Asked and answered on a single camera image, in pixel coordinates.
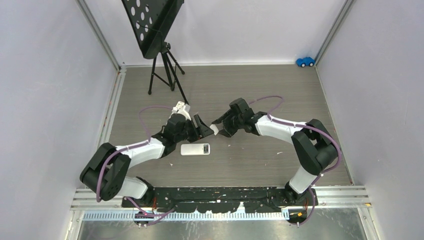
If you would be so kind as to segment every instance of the black mounting plate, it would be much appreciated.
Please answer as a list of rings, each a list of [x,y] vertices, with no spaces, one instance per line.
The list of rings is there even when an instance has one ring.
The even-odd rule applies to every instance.
[[[285,202],[284,188],[269,187],[155,187],[158,212],[167,212],[174,208],[177,213],[228,213],[235,212],[240,204],[246,213],[277,213],[288,204]],[[316,192],[315,205],[318,205]],[[312,196],[307,191],[305,198],[291,206],[304,206],[308,199],[308,205],[312,205]],[[152,207],[153,199],[149,203],[137,201],[140,207]],[[128,200],[122,200],[123,208],[134,208]]]

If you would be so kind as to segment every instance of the white object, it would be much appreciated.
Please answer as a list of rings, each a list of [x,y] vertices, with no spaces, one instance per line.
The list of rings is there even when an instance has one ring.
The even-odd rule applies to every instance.
[[[146,193],[147,188],[147,185],[140,179],[126,176],[123,180],[122,187],[116,195],[121,197],[133,197],[135,199],[141,199]]]
[[[306,122],[289,121],[289,120],[284,120],[284,119],[280,119],[273,116],[271,116],[271,119],[293,124],[293,125],[296,125],[296,124],[306,125]],[[283,140],[290,144],[293,144],[293,141],[292,141],[293,134],[303,129],[302,127],[298,127],[298,126],[288,126],[288,125],[276,123],[274,121],[271,121],[268,118],[268,116],[263,116],[259,118],[255,126],[256,126],[257,132],[260,135],[270,136],[276,139]],[[300,166],[296,174],[293,176],[293,178],[290,179],[289,185],[294,191],[296,191],[298,194],[301,194],[306,189],[308,189],[308,187],[315,180],[315,178],[317,178],[316,175],[313,175],[307,172],[302,166]]]
[[[213,134],[216,136],[219,133],[219,129],[217,128],[217,126],[215,124],[212,124],[209,126],[210,129],[213,130]]]
[[[316,175],[310,174],[302,166],[300,166],[288,184],[296,193],[301,194],[309,188],[316,178]]]
[[[183,156],[209,155],[210,153],[211,153],[211,146],[209,145],[209,143],[181,145],[181,155]]]
[[[140,145],[143,142],[137,142],[128,146],[116,146],[116,149],[130,148],[131,146]],[[151,159],[159,159],[164,154],[165,146],[156,138],[151,138],[149,144],[121,152],[131,158],[129,169],[135,165],[141,164]]]
[[[183,101],[179,101],[177,102],[176,106],[172,108],[171,116],[172,114],[181,114],[185,117],[186,120],[191,120],[192,118],[190,117],[189,111],[190,111],[190,105],[185,104]]]
[[[297,122],[297,121],[289,121],[280,118],[276,118],[271,116],[272,119],[279,120],[282,122],[290,123],[290,124],[302,124],[305,125],[306,122]],[[289,144],[293,144],[292,136],[295,132],[302,130],[302,127],[294,127],[282,125],[276,122],[272,122],[268,116],[263,116],[259,118],[257,123],[255,124],[257,132],[262,136],[270,136],[276,139],[283,140]]]

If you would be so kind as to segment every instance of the tripod stand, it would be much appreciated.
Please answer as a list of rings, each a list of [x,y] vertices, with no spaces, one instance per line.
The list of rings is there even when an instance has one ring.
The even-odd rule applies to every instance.
[[[166,72],[166,76],[168,78],[168,82],[166,82],[162,77],[160,77],[156,72],[155,72],[155,67],[156,67],[156,58],[157,56],[153,59],[153,67],[151,68],[151,76],[150,76],[150,86],[148,87],[148,94],[151,95],[152,94],[152,85],[153,85],[153,77],[156,76],[158,79],[160,79],[162,82],[164,82],[168,87],[170,87],[171,91],[175,90],[175,83],[178,85],[179,91],[182,95],[182,98],[184,99],[184,102],[186,104],[189,104],[189,101],[187,101],[186,95],[184,94],[183,88],[181,87],[180,81],[178,80],[177,77],[177,67],[178,69],[181,71],[181,73],[184,75],[186,74],[184,72],[184,70],[181,68],[181,66],[178,64],[177,60],[175,59],[175,57],[172,55],[171,51],[171,45],[167,42],[164,43],[164,47],[162,48],[162,50],[160,51],[160,55],[162,56],[162,60],[163,60],[163,65],[165,67],[165,72]],[[174,61],[175,63],[175,68],[173,68],[173,65],[171,63],[170,58]]]

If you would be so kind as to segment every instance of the blue toy car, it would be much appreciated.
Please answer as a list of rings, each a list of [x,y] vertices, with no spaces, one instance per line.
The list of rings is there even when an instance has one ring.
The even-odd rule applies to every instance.
[[[304,68],[306,65],[312,67],[312,66],[315,65],[315,60],[312,57],[307,56],[305,58],[299,58],[299,59],[297,59],[296,60],[296,64],[299,67],[302,67],[302,68]]]

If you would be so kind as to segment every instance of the floor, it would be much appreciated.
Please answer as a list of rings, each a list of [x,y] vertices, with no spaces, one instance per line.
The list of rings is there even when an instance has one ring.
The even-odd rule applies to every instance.
[[[198,112],[209,125],[229,109],[237,98],[251,101],[268,95],[281,95],[285,102],[273,116],[291,121],[322,121],[335,137],[334,125],[314,68],[295,65],[185,66],[178,73],[190,103],[192,115]],[[164,68],[156,71],[163,78]],[[182,101],[178,89],[170,89],[159,79],[148,95],[150,67],[129,67],[126,71],[110,143],[128,145],[147,139],[138,112],[152,106],[175,106]],[[278,99],[264,99],[251,105],[255,112],[267,112]],[[152,134],[161,130],[170,111],[149,109],[142,118]],[[157,187],[284,186],[299,168],[292,145],[271,137],[255,136],[239,130],[232,138],[209,136],[197,143],[209,143],[210,155],[181,156],[180,145],[161,159],[139,164],[128,171]],[[327,173],[318,186],[350,185],[343,163]]]

